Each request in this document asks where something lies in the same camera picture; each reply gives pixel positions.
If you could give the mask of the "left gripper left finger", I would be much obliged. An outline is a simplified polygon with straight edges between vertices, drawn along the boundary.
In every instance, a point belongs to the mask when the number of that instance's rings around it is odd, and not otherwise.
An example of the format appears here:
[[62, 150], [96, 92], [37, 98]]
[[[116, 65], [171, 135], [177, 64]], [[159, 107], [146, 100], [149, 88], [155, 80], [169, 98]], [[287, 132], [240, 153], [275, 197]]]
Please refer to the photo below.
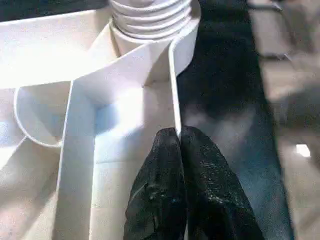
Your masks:
[[182, 240], [187, 201], [180, 141], [174, 128], [155, 135], [130, 191], [124, 239]]

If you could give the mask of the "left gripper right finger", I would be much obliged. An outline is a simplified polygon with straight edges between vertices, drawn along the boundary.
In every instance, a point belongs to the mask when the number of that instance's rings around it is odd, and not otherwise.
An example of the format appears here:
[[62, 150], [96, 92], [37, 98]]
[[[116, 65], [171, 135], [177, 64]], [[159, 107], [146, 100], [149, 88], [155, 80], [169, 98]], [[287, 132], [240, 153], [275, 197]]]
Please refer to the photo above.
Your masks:
[[180, 149], [190, 240], [262, 240], [251, 204], [236, 174], [212, 140], [184, 126]]

